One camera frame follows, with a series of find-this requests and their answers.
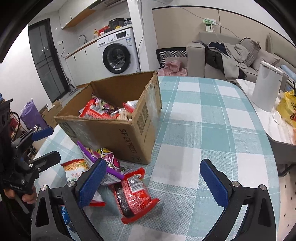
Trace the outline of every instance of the white cabinet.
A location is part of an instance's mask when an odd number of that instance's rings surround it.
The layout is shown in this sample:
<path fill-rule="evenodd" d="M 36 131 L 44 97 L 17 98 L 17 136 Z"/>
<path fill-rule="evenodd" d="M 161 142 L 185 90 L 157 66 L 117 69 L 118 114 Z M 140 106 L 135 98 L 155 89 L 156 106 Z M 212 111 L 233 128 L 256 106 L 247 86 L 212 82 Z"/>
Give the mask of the white cabinet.
<path fill-rule="evenodd" d="M 96 0 L 68 0 L 59 9 L 61 27 L 73 27 L 84 18 L 91 15 L 94 10 L 89 10 L 87 8 L 94 2 L 96 2 Z"/>
<path fill-rule="evenodd" d="M 83 85 L 100 79 L 98 58 L 99 50 L 96 42 L 66 59 L 73 81 L 76 85 Z"/>

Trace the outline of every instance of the table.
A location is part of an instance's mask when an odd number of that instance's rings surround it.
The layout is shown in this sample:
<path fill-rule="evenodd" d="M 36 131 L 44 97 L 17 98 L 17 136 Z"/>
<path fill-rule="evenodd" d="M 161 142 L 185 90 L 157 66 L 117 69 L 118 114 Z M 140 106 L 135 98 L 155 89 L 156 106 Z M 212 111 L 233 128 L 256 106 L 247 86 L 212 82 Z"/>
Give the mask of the table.
<path fill-rule="evenodd" d="M 294 156 L 296 152 L 296 145 L 294 145 L 295 137 L 293 127 L 289 125 L 287 122 L 285 122 L 284 119 L 280 118 L 280 115 L 275 109 L 280 102 L 279 95 L 275 101 L 275 105 L 272 108 L 271 112 L 267 112 L 259 108 L 252 101 L 251 97 L 255 88 L 255 83 L 241 79 L 238 79 L 237 83 L 249 98 L 252 106 L 254 107 L 259 117 L 264 131 L 268 135 L 276 163 L 295 164 Z M 289 168 L 279 173 L 279 175 L 285 175 L 288 171 Z"/>
<path fill-rule="evenodd" d="M 124 225 L 113 194 L 102 191 L 105 208 L 84 210 L 105 240 L 202 240 L 223 211 L 199 173 L 202 159 L 209 158 L 219 171 L 243 186 L 267 186 L 276 226 L 280 193 L 274 156 L 247 97 L 237 86 L 222 80 L 195 77 L 160 77 L 163 108 L 158 135 L 144 183 L 161 202 L 145 217 Z M 78 148 L 57 126 L 37 157 L 59 151 L 61 163 L 81 158 Z M 60 165 L 41 173 L 37 190 L 66 184 Z M 229 240 L 235 237 L 243 207 Z"/>

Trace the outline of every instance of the human hand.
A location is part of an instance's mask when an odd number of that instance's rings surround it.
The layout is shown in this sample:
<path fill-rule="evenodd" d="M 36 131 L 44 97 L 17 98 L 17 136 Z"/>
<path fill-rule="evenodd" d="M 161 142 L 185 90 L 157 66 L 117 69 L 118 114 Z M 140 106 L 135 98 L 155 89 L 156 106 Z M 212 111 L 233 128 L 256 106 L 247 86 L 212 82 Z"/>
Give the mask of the human hand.
<path fill-rule="evenodd" d="M 26 202 L 28 204 L 33 204 L 33 203 L 36 202 L 37 193 L 36 193 L 35 186 L 33 186 L 32 189 L 33 189 L 33 193 L 31 195 L 24 194 L 22 196 L 22 201 L 23 202 Z M 4 193 L 5 193 L 6 197 L 8 197 L 9 199 L 14 199 L 15 195 L 16 195 L 15 191 L 13 191 L 11 189 L 8 189 L 8 188 L 4 189 Z"/>

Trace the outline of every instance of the black door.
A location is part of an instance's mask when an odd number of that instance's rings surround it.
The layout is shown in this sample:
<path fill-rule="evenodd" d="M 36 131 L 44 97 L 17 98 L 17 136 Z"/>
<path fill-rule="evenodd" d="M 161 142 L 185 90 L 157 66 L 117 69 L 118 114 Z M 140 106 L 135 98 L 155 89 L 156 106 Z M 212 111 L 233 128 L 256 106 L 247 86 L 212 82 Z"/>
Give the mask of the black door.
<path fill-rule="evenodd" d="M 121 74 L 129 67 L 131 54 L 124 45 L 111 44 L 103 52 L 103 62 L 111 73 Z"/>
<path fill-rule="evenodd" d="M 54 102 L 69 91 L 52 39 L 49 18 L 28 27 L 30 48 L 41 83 Z"/>

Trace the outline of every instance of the small cardboard box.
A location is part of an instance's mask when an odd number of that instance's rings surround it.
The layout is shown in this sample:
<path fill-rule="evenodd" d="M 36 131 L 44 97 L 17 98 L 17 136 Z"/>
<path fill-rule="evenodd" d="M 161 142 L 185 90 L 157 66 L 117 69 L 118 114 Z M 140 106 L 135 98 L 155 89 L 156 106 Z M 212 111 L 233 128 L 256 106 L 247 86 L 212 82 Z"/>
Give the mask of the small cardboard box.
<path fill-rule="evenodd" d="M 131 121 L 78 118 L 92 94 L 122 107 L 139 100 Z M 118 159 L 148 164 L 156 139 L 162 108 L 156 72 L 115 76 L 89 83 L 55 117 L 56 122 L 77 143 L 93 150 L 105 147 Z"/>
<path fill-rule="evenodd" d="M 58 100 L 56 100 L 52 105 L 53 107 L 49 111 L 46 109 L 42 112 L 42 117 L 49 126 L 55 128 L 57 126 L 57 122 L 54 120 L 54 117 L 60 112 L 62 105 Z"/>

